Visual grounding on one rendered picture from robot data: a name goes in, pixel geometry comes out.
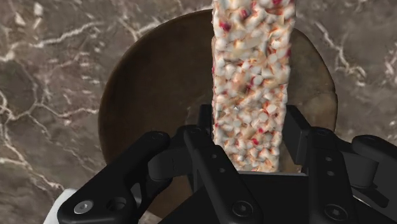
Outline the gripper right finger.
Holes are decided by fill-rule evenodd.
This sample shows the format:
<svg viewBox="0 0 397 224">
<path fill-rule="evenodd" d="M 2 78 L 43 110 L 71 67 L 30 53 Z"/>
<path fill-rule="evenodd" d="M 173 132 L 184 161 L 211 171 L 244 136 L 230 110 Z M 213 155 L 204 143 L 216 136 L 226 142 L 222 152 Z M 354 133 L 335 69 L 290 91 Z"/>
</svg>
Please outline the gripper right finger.
<svg viewBox="0 0 397 224">
<path fill-rule="evenodd" d="M 373 135 L 344 141 L 286 107 L 283 141 L 309 181 L 309 224 L 397 224 L 397 146 Z"/>
</svg>

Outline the white red speckled cereal bar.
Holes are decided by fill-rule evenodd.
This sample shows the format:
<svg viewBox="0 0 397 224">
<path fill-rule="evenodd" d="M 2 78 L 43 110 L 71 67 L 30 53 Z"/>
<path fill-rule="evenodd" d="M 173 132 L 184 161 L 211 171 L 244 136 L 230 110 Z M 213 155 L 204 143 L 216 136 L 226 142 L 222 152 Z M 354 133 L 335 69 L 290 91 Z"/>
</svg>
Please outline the white red speckled cereal bar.
<svg viewBox="0 0 397 224">
<path fill-rule="evenodd" d="M 212 0 L 213 141 L 238 171 L 276 172 L 294 0 Z"/>
</svg>

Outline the dark brown round plate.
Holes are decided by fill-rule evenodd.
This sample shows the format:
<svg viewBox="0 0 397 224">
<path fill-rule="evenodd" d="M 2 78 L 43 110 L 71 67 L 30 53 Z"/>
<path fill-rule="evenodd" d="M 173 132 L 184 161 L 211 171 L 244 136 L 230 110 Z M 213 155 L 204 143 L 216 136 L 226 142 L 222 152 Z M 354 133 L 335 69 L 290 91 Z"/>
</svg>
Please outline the dark brown round plate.
<svg viewBox="0 0 397 224">
<path fill-rule="evenodd" d="M 211 10 L 174 18 L 141 37 L 124 54 L 106 84 L 99 139 L 111 162 L 141 135 L 170 135 L 198 120 L 212 100 Z M 338 100 L 322 57 L 301 31 L 291 35 L 288 102 L 313 126 L 334 129 Z"/>
</svg>

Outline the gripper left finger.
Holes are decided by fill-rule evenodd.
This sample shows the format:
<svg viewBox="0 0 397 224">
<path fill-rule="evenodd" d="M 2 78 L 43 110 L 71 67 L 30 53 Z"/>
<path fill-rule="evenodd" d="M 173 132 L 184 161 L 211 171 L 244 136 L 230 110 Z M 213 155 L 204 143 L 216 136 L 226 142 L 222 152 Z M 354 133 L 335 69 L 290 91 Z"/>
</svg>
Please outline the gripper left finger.
<svg viewBox="0 0 397 224">
<path fill-rule="evenodd" d="M 263 224 L 259 204 L 206 130 L 210 110 L 203 105 L 204 119 L 174 137 L 143 134 L 60 206 L 58 222 L 139 224 L 174 177 L 191 175 L 195 195 L 159 224 Z"/>
</svg>

